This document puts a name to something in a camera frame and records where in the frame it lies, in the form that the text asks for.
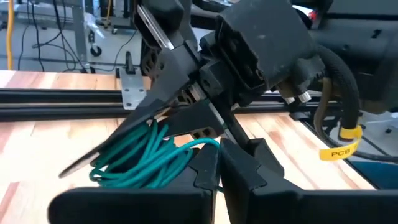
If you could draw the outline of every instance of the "green cable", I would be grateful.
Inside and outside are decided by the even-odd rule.
[[[197,139],[177,147],[174,137],[164,140],[168,128],[166,125],[159,131],[156,120],[151,125],[142,123],[94,161],[90,180],[109,188],[161,188],[186,168],[193,156],[192,147],[204,143],[220,148],[220,144],[211,138]],[[139,155],[138,162],[129,170],[112,172]]]

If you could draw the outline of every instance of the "butcher block table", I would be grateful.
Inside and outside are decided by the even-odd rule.
[[[112,75],[0,71],[0,88],[119,89]],[[250,138],[264,138],[285,168],[285,178],[303,189],[373,189],[346,162],[324,162],[326,148],[287,113],[236,116]],[[0,224],[48,223],[47,206],[57,194],[82,186],[90,167],[59,179],[75,159],[101,143],[122,119],[0,123]],[[190,136],[176,138],[181,145]],[[218,193],[215,223],[229,223]]]

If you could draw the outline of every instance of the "black cable sleeve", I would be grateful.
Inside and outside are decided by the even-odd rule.
[[[313,117],[313,125],[315,132],[318,134],[318,137],[329,147],[340,147],[341,144],[333,140],[329,137],[323,130],[323,120],[325,119],[326,110],[328,108],[328,102],[333,93],[333,84],[330,78],[323,78],[323,88],[322,88],[322,96],[319,101],[318,108]],[[381,161],[381,162],[393,162],[398,163],[398,157],[390,156],[390,155],[375,155],[366,152],[356,151],[354,152],[354,156],[358,156],[363,159],[369,159],[371,161]]]
[[[359,90],[355,77],[343,59],[330,49],[318,45],[318,55],[326,66],[326,75],[339,86],[343,104],[341,127],[354,129],[359,117]]]

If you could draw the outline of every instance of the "metal bracket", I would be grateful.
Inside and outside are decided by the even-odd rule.
[[[122,87],[123,108],[134,110],[145,98],[147,92],[144,88],[141,71],[136,70],[136,74],[127,74],[124,69],[120,69],[120,82]]]

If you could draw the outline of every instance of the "black cable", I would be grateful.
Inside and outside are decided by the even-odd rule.
[[[63,48],[63,47],[61,47],[61,46],[59,46],[59,45],[55,45],[55,44],[46,44],[47,46],[51,46],[51,47],[56,47],[56,48],[59,48],[59,49],[62,49],[63,51],[64,51],[64,53],[65,54],[68,54],[71,58],[73,58],[73,55],[72,55],[72,53],[70,53],[70,51],[68,51],[67,49],[65,49],[65,48]],[[73,66],[74,66],[74,68],[67,68],[66,70],[64,70],[63,72],[71,72],[71,71],[74,71],[74,70],[76,70],[76,60],[74,60],[73,61]]]
[[[76,57],[78,63],[79,63],[80,66],[82,67],[83,72],[84,72],[84,73],[87,73],[86,68],[85,68],[84,65],[82,64],[82,62],[81,62],[81,60],[79,59],[79,57],[76,55],[75,51],[73,50],[73,48],[72,48],[71,45],[69,44],[68,40],[65,38],[64,34],[62,33],[62,26],[61,26],[61,21],[60,21],[60,14],[59,14],[59,12],[58,12],[58,7],[57,7],[57,1],[56,1],[56,0],[53,0],[52,2],[53,2],[53,6],[54,6],[54,11],[55,11],[55,19],[56,19],[56,21],[57,21],[58,29],[60,30],[60,33],[61,33],[61,38],[65,41],[65,43],[67,43],[68,47],[70,48],[70,50],[71,50],[72,53],[73,53],[73,56]]]
[[[22,56],[23,56],[23,54],[24,54],[24,40],[25,40],[25,34],[26,34],[27,29],[28,29],[29,26],[30,26],[30,14],[29,14],[29,3],[28,3],[28,2],[27,2],[27,4],[26,4],[26,13],[27,13],[27,25],[26,25],[26,27],[25,27],[25,29],[24,29],[24,32],[22,33],[21,53],[19,54],[19,57],[18,57],[18,71],[21,70],[21,59],[22,59]]]
[[[63,7],[63,27],[60,29],[60,34],[62,34],[62,31],[65,28],[65,24],[67,23],[67,7],[65,5],[65,0],[62,1],[62,7]],[[64,42],[63,36],[61,36],[61,42],[62,42],[63,56],[65,58],[65,65],[67,66],[67,69],[64,70],[63,72],[72,72],[72,71],[76,70],[76,60],[73,57],[73,55],[65,48],[65,42]],[[69,52],[69,54],[72,57],[73,68],[69,68],[67,52]]]
[[[126,43],[124,43],[122,46],[120,46],[120,48],[119,48],[119,50],[118,50],[118,52],[116,53],[116,56],[115,56],[115,58],[114,58],[114,63],[113,63],[112,69],[109,69],[109,70],[106,70],[106,69],[99,69],[99,68],[96,68],[96,69],[97,69],[97,70],[104,71],[104,72],[112,72],[112,71],[116,68],[116,64],[117,64],[117,60],[118,60],[118,56],[119,56],[119,54],[120,54],[120,51],[122,51],[122,48],[123,48],[124,46],[126,46],[128,43],[130,43],[130,41],[131,41],[132,38],[136,35],[136,33],[137,33],[137,31],[134,31],[134,33],[132,34],[132,36],[130,37],[130,39],[129,39]]]
[[[64,1],[63,2],[63,25],[62,25],[62,30],[64,30],[66,23],[67,23],[67,10],[66,10],[66,5],[65,5],[65,1]],[[62,49],[63,50],[63,56],[64,56],[64,59],[65,59],[65,65],[67,67],[67,69],[64,70],[63,72],[74,71],[74,70],[76,70],[76,60],[73,57],[73,55],[65,48],[65,43],[63,41],[63,38],[62,38],[62,47],[59,46],[59,45],[50,44],[52,41],[57,39],[60,35],[61,35],[61,32],[59,32],[55,37],[51,38],[50,40],[48,40],[48,41],[46,41],[44,43],[33,45],[32,48],[37,48],[39,46],[42,47],[42,46],[48,45],[48,46],[58,47],[58,48]],[[69,56],[71,56],[71,58],[73,60],[73,68],[69,67],[67,54]]]
[[[359,90],[355,77],[348,65],[334,51],[318,45],[317,52],[325,64],[327,75],[339,86],[343,114],[340,126],[354,129],[359,117]]]
[[[332,124],[329,125],[326,129],[325,129],[325,133],[327,135],[330,135],[330,132],[333,130],[333,128],[337,127],[339,120],[341,119],[341,116],[335,116],[335,118],[331,121]]]
[[[314,128],[315,132],[318,134],[318,137],[329,147],[340,147],[341,144],[333,140],[329,135],[327,135],[323,128],[322,123],[325,119],[325,112],[327,110],[328,102],[333,93],[333,84],[330,78],[324,77],[323,78],[323,90],[321,100],[319,102],[317,111],[315,112],[314,116]],[[372,161],[380,161],[380,162],[393,162],[398,163],[398,157],[395,156],[380,156],[375,154],[370,154],[367,152],[356,151],[353,154],[354,156],[358,156],[363,159],[369,159]]]
[[[33,23],[34,23],[35,29],[36,29],[36,42],[37,42],[37,44],[40,44],[40,42],[39,42],[39,28],[37,27],[36,18],[35,18],[35,4],[31,3],[31,5],[32,5]],[[42,67],[42,71],[45,72],[44,66],[43,66],[43,63],[42,63],[42,58],[41,58],[40,46],[37,47],[37,51],[38,51],[38,60],[39,60],[40,66]]]

